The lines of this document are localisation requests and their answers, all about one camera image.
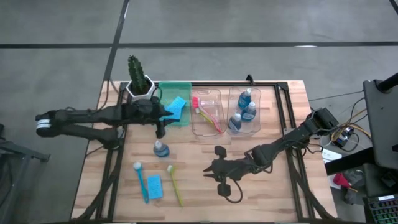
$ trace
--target green plastic bin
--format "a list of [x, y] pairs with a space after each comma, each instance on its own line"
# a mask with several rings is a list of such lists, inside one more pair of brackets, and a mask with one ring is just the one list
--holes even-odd
[[183, 98], [187, 103], [182, 108], [180, 122], [174, 122], [169, 125], [188, 126], [191, 122], [191, 91], [190, 82], [159, 82], [159, 88], [162, 90], [162, 103], [165, 107], [173, 102], [176, 97]]

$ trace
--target gray floor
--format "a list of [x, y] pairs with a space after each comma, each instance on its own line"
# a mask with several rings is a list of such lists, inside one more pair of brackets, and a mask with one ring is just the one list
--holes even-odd
[[[122, 4], [3, 0], [0, 44], [111, 43]], [[397, 41], [397, 22], [388, 0], [132, 0], [121, 42]], [[114, 80], [128, 79], [130, 54], [154, 80], [242, 80], [250, 73], [258, 80], [304, 80], [308, 98], [315, 99], [360, 91], [362, 81], [394, 74], [398, 47], [119, 49]], [[69, 218], [87, 141], [40, 138], [34, 116], [66, 106], [95, 107], [108, 56], [109, 49], [0, 49], [6, 137], [52, 155], [48, 164], [35, 162], [29, 170], [14, 223]], [[311, 106], [327, 107], [343, 122], [361, 97], [314, 100]], [[366, 120], [360, 125], [369, 130]], [[361, 145], [369, 146], [360, 136]], [[361, 207], [333, 195], [339, 217], [364, 221]]]

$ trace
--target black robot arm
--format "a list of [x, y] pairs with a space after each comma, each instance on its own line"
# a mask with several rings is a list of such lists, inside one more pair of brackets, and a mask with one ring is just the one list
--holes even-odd
[[270, 144], [258, 145], [244, 153], [244, 158], [236, 160], [225, 160], [226, 149], [221, 146], [215, 147], [215, 154], [218, 159], [213, 160], [211, 166], [204, 172], [211, 171], [212, 174], [205, 174], [205, 177], [214, 178], [218, 185], [218, 194], [226, 197], [231, 195], [230, 186], [226, 184], [226, 178], [229, 177], [233, 181], [241, 180], [242, 176], [252, 173], [267, 172], [268, 167], [272, 167], [272, 161], [278, 153], [291, 148], [303, 148], [310, 142], [310, 137], [314, 134], [327, 135], [337, 127], [337, 120], [326, 109], [318, 109], [309, 114], [306, 120], [298, 127], [287, 133], [285, 136]]
[[[60, 134], [77, 136], [88, 140], [98, 140], [106, 149], [119, 146], [116, 128], [124, 124], [156, 124], [157, 138], [165, 135], [165, 126], [178, 121], [160, 120], [163, 116], [173, 115], [160, 104], [158, 97], [141, 99], [133, 103], [119, 103], [102, 110], [52, 110], [36, 116], [36, 133], [42, 137], [55, 137]], [[105, 123], [112, 128], [94, 129], [76, 124]]]

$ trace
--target bottle cap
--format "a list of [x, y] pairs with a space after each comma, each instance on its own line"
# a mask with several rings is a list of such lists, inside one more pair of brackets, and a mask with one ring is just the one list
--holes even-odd
[[249, 108], [250, 108], [250, 109], [256, 109], [256, 103], [253, 102], [253, 101], [250, 102], [250, 103], [249, 103]]
[[239, 113], [234, 114], [234, 120], [235, 121], [240, 121], [241, 120], [241, 115]]
[[247, 88], [246, 91], [244, 92], [244, 94], [246, 96], [250, 96], [251, 95], [251, 88]]
[[156, 142], [155, 142], [155, 148], [156, 149], [160, 149], [162, 147], [162, 145], [163, 144], [159, 140], [156, 140]]

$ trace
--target dish soap bottle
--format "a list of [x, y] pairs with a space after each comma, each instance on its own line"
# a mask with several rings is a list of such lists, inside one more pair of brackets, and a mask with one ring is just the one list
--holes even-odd
[[256, 113], [255, 102], [250, 102], [249, 106], [242, 110], [242, 121], [252, 121], [256, 116]]
[[248, 88], [239, 96], [238, 106], [243, 110], [245, 107], [249, 105], [250, 102], [251, 102], [251, 88]]
[[170, 149], [166, 144], [163, 144], [159, 140], [156, 140], [154, 146], [154, 152], [156, 156], [166, 157], [170, 154]]
[[239, 113], [235, 113], [234, 116], [229, 119], [228, 127], [232, 133], [239, 133], [239, 130], [242, 128], [241, 115]]

